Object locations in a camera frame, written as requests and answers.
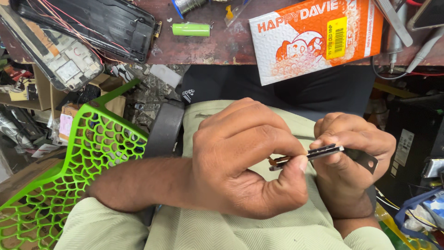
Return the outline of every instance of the hand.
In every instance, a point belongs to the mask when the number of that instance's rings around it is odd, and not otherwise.
[[[270,218],[308,200],[307,151],[284,120],[245,98],[207,118],[193,136],[194,205],[247,218]],[[272,153],[297,156],[266,182],[248,170]]]
[[[396,139],[391,134],[379,130],[359,116],[344,113],[330,113],[318,120],[314,135],[317,140],[310,145],[310,149],[336,143],[363,150],[378,159],[373,175],[343,153],[314,160],[318,176],[331,184],[356,190],[365,190],[381,178],[396,148]]]

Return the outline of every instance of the wrist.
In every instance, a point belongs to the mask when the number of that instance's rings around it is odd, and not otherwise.
[[[191,158],[170,158],[152,176],[157,181],[147,190],[151,204],[189,208],[192,199],[193,162]]]
[[[333,183],[320,176],[316,179],[319,194],[330,215],[338,219],[365,218],[373,213],[366,190]]]

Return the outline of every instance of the left hand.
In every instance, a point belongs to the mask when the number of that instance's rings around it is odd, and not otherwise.
[[[330,113],[316,122],[314,135],[317,138],[310,149],[335,143],[350,149],[360,149],[373,155],[379,163],[372,175],[343,153],[314,160],[318,178],[341,190],[361,192],[369,188],[389,168],[390,158],[396,149],[396,139],[379,130],[362,117],[344,113]]]

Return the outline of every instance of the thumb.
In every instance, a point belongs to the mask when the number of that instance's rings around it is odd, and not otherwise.
[[[307,203],[307,163],[308,158],[305,155],[293,157],[285,164],[279,178],[265,186],[264,195],[275,214],[292,211]]]

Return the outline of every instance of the pink sticker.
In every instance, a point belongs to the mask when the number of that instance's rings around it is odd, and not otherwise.
[[[72,126],[72,116],[61,114],[59,132],[66,136],[69,136],[69,133],[71,132],[71,126]]]

